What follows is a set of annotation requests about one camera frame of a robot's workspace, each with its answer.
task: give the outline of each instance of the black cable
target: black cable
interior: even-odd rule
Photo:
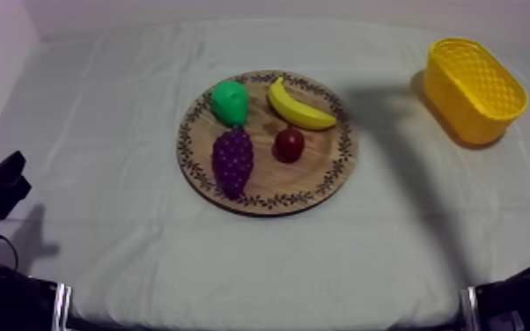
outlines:
[[[18,253],[17,253],[17,250],[14,248],[14,245],[11,243],[10,240],[8,240],[5,236],[3,236],[2,234],[0,234],[0,239],[1,240],[4,240],[6,242],[6,244],[8,244],[8,246],[11,247],[11,250],[12,250],[12,255],[14,255],[14,269],[12,270],[13,272],[17,272],[17,269],[18,269]]]

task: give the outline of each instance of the wooden plate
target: wooden plate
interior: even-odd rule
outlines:
[[[293,164],[280,163],[272,154],[276,134],[288,125],[267,99],[269,86],[280,76],[293,98],[337,118],[337,125],[326,131],[301,129],[305,150]],[[250,95],[245,131],[253,142],[254,169],[239,199],[228,199],[217,187],[211,170],[211,149],[228,128],[210,110],[212,86],[185,114],[177,140],[180,168],[197,192],[241,214],[279,216],[311,208],[339,189],[357,161],[357,137],[333,92],[310,78],[284,71],[248,72],[226,80],[243,84]]]

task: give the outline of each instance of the yellow banana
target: yellow banana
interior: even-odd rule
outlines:
[[[323,130],[337,123],[335,117],[293,99],[283,87],[283,77],[279,77],[269,87],[267,95],[277,112],[286,121],[297,127],[310,130]]]

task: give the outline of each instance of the purple grapes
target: purple grapes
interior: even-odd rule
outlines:
[[[230,199],[242,195],[253,165],[253,143],[244,129],[225,132],[214,142],[211,167],[218,186]]]

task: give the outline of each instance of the plastic basket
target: plastic basket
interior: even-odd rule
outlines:
[[[498,139],[528,104],[518,81],[472,40],[435,42],[423,88],[460,139],[473,144]]]

